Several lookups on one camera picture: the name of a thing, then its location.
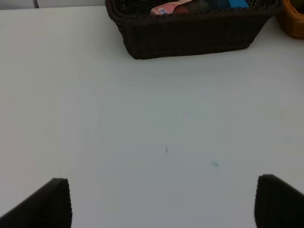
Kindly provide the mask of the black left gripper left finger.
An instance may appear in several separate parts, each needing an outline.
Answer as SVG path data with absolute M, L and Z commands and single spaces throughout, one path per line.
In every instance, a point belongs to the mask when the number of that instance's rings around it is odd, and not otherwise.
M 70 228 L 72 205 L 68 179 L 52 178 L 0 218 L 2 228 Z

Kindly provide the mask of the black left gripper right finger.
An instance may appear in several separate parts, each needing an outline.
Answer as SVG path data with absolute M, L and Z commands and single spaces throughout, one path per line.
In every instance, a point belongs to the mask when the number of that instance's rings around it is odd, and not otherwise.
M 258 177 L 254 218 L 258 228 L 302 228 L 304 194 L 273 174 Z

